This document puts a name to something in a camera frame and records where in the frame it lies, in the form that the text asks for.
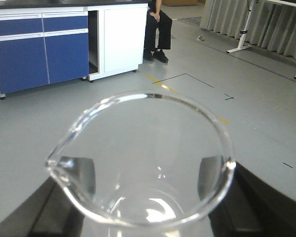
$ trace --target gray floor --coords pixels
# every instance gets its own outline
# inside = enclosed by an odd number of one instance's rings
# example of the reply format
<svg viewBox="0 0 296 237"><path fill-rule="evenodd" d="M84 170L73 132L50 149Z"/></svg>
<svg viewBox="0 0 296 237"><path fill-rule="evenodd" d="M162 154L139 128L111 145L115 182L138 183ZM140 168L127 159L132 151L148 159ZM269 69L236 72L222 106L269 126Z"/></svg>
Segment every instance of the gray floor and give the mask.
<svg viewBox="0 0 296 237"><path fill-rule="evenodd" d="M191 9L201 15L203 6L162 9L180 19L197 16ZM144 61L136 73L94 83L77 79L0 100L0 221L47 178L45 159L84 109L139 89L167 88L208 107L225 123L235 158L296 200L296 61L256 47L226 54L237 40L178 20L172 35L168 64Z"/></svg>

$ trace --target beaker rim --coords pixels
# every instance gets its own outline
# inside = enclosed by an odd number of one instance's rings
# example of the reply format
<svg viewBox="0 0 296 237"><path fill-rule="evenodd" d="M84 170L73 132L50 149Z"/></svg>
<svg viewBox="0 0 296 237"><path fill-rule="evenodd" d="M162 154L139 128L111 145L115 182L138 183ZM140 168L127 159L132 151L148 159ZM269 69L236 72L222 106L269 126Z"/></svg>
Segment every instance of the beaker rim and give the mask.
<svg viewBox="0 0 296 237"><path fill-rule="evenodd" d="M175 219L169 219L161 222L152 223L138 223L136 221L111 216L110 214L101 210L99 207L95 206L91 199L84 198L84 200L81 200L81 198L78 195L76 195L76 193L71 191L69 184L64 182L63 179L59 178L56 167L57 161L55 161L53 158L55 154L59 154L68 143L74 140L80 134L80 132L88 125L88 123L92 119L94 119L97 116L97 114L101 111L119 103L141 100L146 98L164 99L178 102L206 117L208 121L210 121L212 126L217 130L217 133L221 139L223 147L223 162L221 166L222 172L220 174L219 183L217 183L216 188L212 190L212 192L205 198L205 200L200 201L200 203L192 209L193 211L189 211L187 214L179 216ZM199 220L206 216L208 213L210 213L225 197L232 181L234 169L236 167L236 162L233 158L233 147L226 128L224 127L220 119L218 119L214 115L214 113L212 113L209 109L207 109L200 103L178 93L170 93L167 91L160 92L153 90L144 90L127 92L102 99L99 103L96 103L91 108L85 110L83 114L71 126L64 138L58 143L54 151L50 154L45 166L49 171L51 177L54 178L54 180L62 187L63 191L70 199L72 204L91 220L101 224L106 224L108 226L119 228L139 230L164 230ZM78 186L78 184L75 184L74 182L71 182L71 185Z"/></svg>

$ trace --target drawer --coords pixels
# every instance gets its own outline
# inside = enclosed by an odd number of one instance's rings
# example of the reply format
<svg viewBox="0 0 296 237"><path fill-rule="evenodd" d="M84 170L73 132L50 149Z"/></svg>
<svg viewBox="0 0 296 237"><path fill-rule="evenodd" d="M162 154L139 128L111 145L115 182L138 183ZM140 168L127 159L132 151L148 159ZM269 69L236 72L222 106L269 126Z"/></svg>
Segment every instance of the drawer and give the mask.
<svg viewBox="0 0 296 237"><path fill-rule="evenodd" d="M0 36L42 32L41 14L0 15Z"/></svg>
<svg viewBox="0 0 296 237"><path fill-rule="evenodd" d="M88 12L43 13L44 31L64 31L88 28Z"/></svg>

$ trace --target black floor marking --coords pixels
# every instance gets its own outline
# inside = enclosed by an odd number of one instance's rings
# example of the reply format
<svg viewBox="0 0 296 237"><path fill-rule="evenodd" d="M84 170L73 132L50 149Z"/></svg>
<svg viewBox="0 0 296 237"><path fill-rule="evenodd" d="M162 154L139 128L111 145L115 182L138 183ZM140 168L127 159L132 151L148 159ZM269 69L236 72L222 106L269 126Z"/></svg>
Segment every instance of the black floor marking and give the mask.
<svg viewBox="0 0 296 237"><path fill-rule="evenodd" d="M230 97L230 98L228 98L228 99L225 99L225 100L230 100L230 99L235 99L235 97Z"/></svg>
<svg viewBox="0 0 296 237"><path fill-rule="evenodd" d="M283 162L283 164L284 164L284 165L287 165L288 167L290 167L290 168L292 168L292 169L293 169L293 167L292 167L292 166L290 166L289 164L286 164L286 163L284 163L284 162Z"/></svg>
<svg viewBox="0 0 296 237"><path fill-rule="evenodd" d="M198 81L204 83L205 85L210 86L211 88L214 88L212 85L209 85L209 84L207 84L206 82L204 82L204 81L202 81L202 80L200 80L200 79L197 79L197 78L195 78L195 77L193 77L193 76L191 76L191 75L189 75L189 74L187 74L187 73L183 73L183 74L181 74L181 75L177 75L177 76L174 76L174 77L171 77L171 78L167 78L167 79L159 80L159 81L153 82L152 84L154 84L154 83L158 83L158 82L162 82L162 81L165 81L165 80L169 80L169 79L173 79L173 78L177 78L177 77L180 77L180 76L183 76L183 75L188 75L189 77L194 78L195 80L198 80Z"/></svg>
<svg viewBox="0 0 296 237"><path fill-rule="evenodd" d="M206 44L204 44L204 43L203 43L202 45L205 46L205 47L211 48L211 49L213 49L213 50L215 50L215 51L218 51L218 52L220 52L220 53L227 54L227 55L229 55L230 57L234 57L234 58L239 59L239 60L241 60L241 61L243 61L243 62L249 63L249 64L254 65L254 66L258 67L258 68L264 69L264 70L266 70L266 71L268 71L268 72L270 72L270 73L273 73L273 74L275 74L275 75L278 75L278 76L280 76L280 77L282 77L282 78L285 78L285 79L291 80L291 81L293 81L293 82L296 83L296 79L288 78L288 77L283 76L283 75L281 75L281 74L279 74L279 73L276 73L276 72L274 72L274 71L272 71L272 70L270 70L270 69L264 68L264 67L262 67L262 66L259 66L259 65L257 65L257 64L254 64L254 63L251 63L251 62L249 62L249 61L247 61L247 60L244 60L244 59L238 58L238 57L236 57L236 56L234 56L234 55L232 55L232 54L230 54L230 53L226 53L226 51L222 51L222 50L216 49L216 48L211 47L211 46L209 46L209 45L206 45Z"/></svg>

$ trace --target gray curtain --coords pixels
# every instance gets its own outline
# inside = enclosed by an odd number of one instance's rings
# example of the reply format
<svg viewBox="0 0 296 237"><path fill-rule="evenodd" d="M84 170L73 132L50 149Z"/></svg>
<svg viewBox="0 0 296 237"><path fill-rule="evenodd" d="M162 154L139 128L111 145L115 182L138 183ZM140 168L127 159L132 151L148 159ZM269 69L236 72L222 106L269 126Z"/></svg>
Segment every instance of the gray curtain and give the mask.
<svg viewBox="0 0 296 237"><path fill-rule="evenodd" d="M251 0L207 0L201 28L240 38ZM246 41L296 59L296 8L259 0Z"/></svg>

